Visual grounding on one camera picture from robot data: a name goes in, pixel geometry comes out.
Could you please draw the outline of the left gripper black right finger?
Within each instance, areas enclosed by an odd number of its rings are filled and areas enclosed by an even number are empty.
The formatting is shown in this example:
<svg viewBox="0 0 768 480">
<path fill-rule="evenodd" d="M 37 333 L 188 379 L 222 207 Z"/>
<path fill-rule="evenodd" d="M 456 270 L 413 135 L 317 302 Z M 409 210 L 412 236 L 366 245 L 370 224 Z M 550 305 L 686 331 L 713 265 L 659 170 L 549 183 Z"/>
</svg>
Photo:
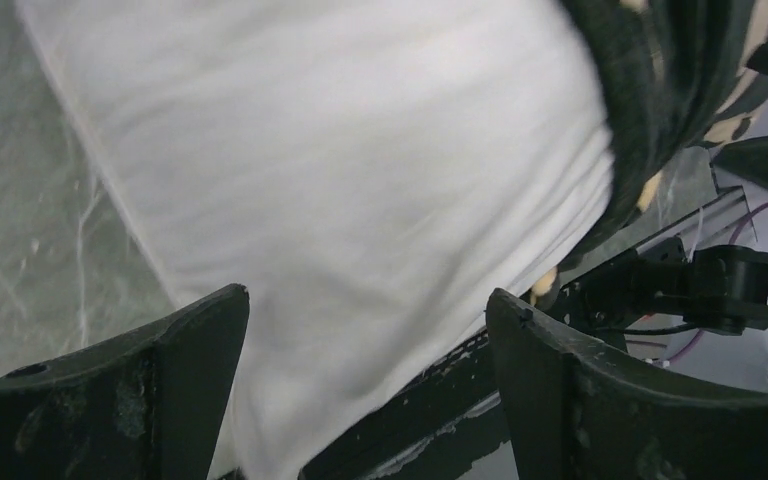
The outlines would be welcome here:
<svg viewBox="0 0 768 480">
<path fill-rule="evenodd" d="M 523 479 L 768 479 L 768 394 L 655 367 L 497 289 L 494 372 Z"/>
</svg>

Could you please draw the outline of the black pillowcase with beige flowers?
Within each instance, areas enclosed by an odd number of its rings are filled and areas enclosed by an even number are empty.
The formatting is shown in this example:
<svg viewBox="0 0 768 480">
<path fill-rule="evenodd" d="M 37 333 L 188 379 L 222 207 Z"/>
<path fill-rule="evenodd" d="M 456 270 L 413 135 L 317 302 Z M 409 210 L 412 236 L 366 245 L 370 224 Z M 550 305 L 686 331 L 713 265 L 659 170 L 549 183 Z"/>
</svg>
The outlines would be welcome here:
<svg viewBox="0 0 768 480">
<path fill-rule="evenodd" d="M 749 58 L 768 42 L 768 1 L 569 1 L 596 63 L 613 134 L 613 187 L 596 224 L 527 293 L 550 305 L 559 273 L 652 204 L 670 160 L 740 139 L 768 100 Z"/>
</svg>

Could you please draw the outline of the white pillow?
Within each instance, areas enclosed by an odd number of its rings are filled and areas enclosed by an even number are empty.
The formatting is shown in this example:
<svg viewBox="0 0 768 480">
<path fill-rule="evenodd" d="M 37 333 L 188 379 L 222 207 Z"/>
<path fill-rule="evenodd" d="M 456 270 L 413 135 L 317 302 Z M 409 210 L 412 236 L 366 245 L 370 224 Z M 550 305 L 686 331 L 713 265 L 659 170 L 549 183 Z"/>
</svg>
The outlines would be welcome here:
<svg viewBox="0 0 768 480">
<path fill-rule="evenodd" d="M 604 212 L 610 133 L 557 1 L 21 1 L 177 305 L 251 313 L 212 476 L 293 479 Z"/>
</svg>

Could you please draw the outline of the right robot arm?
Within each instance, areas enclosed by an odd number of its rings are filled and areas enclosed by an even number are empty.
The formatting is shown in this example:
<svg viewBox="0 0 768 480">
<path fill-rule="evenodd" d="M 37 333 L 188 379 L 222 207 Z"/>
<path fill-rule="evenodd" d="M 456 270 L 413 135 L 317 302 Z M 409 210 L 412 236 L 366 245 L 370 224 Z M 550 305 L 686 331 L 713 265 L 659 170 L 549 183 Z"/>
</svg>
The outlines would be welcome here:
<svg viewBox="0 0 768 480">
<path fill-rule="evenodd" d="M 768 77 L 768 42 L 749 59 L 749 68 Z M 715 165 L 768 188 L 768 136 L 722 148 Z M 768 252 L 735 244 L 754 215 L 747 213 L 728 244 L 687 253 L 678 233 L 690 216 L 644 243 L 607 260 L 564 285 L 549 315 L 567 326 L 627 351 L 626 335 L 664 336 L 704 331 L 740 336 L 768 330 Z M 644 314 L 682 317 L 683 324 L 657 329 L 631 329 Z M 768 369 L 765 371 L 768 380 Z"/>
</svg>

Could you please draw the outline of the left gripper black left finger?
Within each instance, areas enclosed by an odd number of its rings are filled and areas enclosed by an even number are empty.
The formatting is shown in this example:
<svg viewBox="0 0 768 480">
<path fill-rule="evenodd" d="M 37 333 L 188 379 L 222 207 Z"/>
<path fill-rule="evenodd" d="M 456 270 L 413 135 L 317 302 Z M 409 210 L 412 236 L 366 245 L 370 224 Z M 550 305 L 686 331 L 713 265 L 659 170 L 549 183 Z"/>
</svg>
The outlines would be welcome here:
<svg viewBox="0 0 768 480">
<path fill-rule="evenodd" d="M 0 479 L 204 479 L 249 317 L 238 284 L 0 377 Z"/>
</svg>

